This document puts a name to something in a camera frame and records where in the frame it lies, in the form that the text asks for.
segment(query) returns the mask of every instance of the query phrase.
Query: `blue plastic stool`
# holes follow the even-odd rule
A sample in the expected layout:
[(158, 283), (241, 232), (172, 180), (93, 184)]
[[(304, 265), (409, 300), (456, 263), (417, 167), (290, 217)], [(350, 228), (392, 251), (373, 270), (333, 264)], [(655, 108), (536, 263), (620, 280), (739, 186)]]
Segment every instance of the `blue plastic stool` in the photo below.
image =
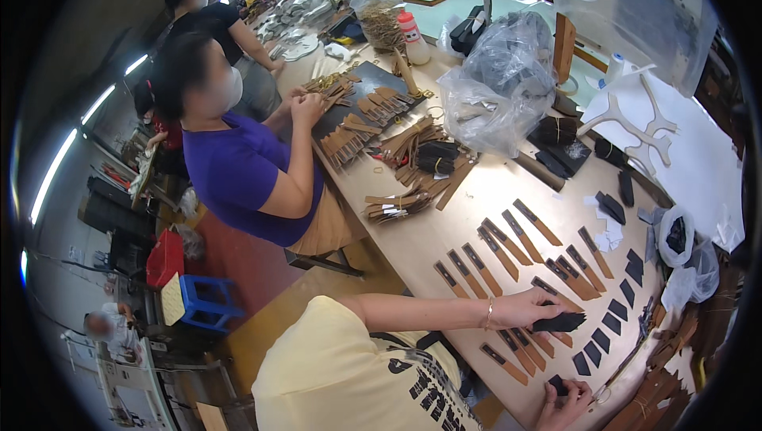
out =
[[(208, 294), (199, 296), (196, 291), (196, 284), (204, 284), (210, 287)], [(243, 317), (244, 312), (233, 305), (233, 299), (230, 297), (228, 286), (233, 285), (230, 279), (217, 279), (214, 277), (205, 277), (203, 275), (180, 276), (180, 290), (183, 294), (183, 305), (185, 306), (185, 315), (180, 319), (185, 323), (190, 323), (197, 327), (208, 328), (213, 331), (227, 333), (228, 329), (224, 327), (231, 317)], [(207, 299), (207, 295), (221, 292), (225, 298), (225, 303), (220, 304)], [(194, 319), (196, 312), (205, 312), (207, 314), (219, 315), (215, 321), (198, 321)]]

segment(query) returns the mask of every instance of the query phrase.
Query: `factory floor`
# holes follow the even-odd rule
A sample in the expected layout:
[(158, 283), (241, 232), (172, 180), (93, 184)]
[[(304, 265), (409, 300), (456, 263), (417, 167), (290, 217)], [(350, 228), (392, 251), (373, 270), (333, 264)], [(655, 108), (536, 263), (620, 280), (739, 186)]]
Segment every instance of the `factory floor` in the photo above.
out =
[[(169, 213), (162, 215), (170, 221), (183, 221), (182, 215)], [(211, 360), (229, 360), (228, 369), (238, 396), (251, 393), (265, 353), (296, 322), (315, 296), (399, 294), (405, 289), (405, 284), (370, 238), (344, 249), (350, 265), (365, 272), (365, 276), (358, 279), (317, 266), (307, 271), (289, 266), (282, 248), (224, 225), (203, 205), (194, 219), (183, 222), (206, 242), (204, 259), (187, 261), (185, 273), (232, 279), (237, 286), (237, 300), (245, 311), (242, 319), (229, 325), (232, 332), (210, 357)], [(193, 407), (194, 392), (188, 390), (186, 396)], [(486, 429), (495, 424), (502, 411), (504, 407), (494, 396), (475, 407)]]

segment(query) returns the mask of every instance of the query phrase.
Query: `red shirt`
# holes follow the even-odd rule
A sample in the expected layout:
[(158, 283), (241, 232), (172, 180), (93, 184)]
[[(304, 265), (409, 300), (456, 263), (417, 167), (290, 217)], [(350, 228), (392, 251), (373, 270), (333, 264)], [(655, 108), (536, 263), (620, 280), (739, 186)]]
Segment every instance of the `red shirt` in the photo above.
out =
[(167, 150), (183, 148), (183, 129), (180, 127), (179, 121), (164, 123), (154, 116), (153, 128), (156, 129), (157, 134), (167, 132), (167, 139), (164, 140), (164, 147)]

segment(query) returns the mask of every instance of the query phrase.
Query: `red cap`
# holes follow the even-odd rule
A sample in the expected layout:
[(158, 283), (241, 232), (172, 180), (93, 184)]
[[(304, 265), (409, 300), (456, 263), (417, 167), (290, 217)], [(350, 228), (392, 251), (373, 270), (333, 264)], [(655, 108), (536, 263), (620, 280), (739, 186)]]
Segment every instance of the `red cap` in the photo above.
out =
[(398, 23), (409, 23), (411, 21), (413, 21), (413, 13), (408, 13), (405, 10), (402, 10), (402, 12), (397, 16)]

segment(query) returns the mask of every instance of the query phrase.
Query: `black t-shirt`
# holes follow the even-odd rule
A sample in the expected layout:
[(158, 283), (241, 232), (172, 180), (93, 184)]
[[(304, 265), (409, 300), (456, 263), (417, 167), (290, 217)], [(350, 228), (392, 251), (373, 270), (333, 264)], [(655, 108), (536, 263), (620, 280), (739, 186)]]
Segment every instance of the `black t-shirt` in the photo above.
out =
[(241, 18), (235, 7), (223, 3), (213, 3), (197, 13), (188, 13), (175, 21), (164, 43), (171, 42), (174, 37), (183, 33), (207, 31), (223, 46), (225, 57), (230, 65), (233, 65), (243, 56), (243, 51), (233, 36), (230, 36), (228, 28), (239, 19)]

